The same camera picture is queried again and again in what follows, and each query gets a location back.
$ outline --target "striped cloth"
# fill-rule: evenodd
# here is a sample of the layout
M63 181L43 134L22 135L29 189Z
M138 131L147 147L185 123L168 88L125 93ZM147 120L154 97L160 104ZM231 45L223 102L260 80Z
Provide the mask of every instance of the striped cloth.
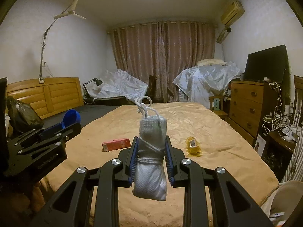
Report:
M303 137L300 135L282 182L303 180Z

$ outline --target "yellow plastic wrapper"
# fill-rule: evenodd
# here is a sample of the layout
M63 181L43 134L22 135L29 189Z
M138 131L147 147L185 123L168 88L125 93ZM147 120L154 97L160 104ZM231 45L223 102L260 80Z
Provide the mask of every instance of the yellow plastic wrapper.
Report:
M186 142L186 151L188 152L189 157L192 157L192 156L200 157L200 156L202 156L200 143L195 138L190 136L185 140L185 142Z

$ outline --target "wooden chest of drawers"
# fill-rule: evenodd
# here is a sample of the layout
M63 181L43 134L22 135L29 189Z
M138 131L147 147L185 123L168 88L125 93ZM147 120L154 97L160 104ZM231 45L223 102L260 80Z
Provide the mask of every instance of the wooden chest of drawers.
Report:
M231 83L231 102L227 122L253 145L265 115L273 114L278 92L268 83L249 81Z

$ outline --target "brown curtain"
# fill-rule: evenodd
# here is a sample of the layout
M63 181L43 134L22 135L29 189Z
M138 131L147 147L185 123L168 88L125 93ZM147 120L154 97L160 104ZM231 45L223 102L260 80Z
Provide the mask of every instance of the brown curtain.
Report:
M147 23L111 31L117 67L148 83L156 77L156 98L178 100L172 83L184 69L202 59L213 58L215 28L201 22Z

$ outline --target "wooden headboard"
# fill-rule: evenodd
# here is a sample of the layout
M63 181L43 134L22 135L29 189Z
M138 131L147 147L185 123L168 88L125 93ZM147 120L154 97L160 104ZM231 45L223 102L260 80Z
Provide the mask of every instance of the wooden headboard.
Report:
M7 96L21 100L45 119L68 109L84 105L79 78L30 79L7 85Z

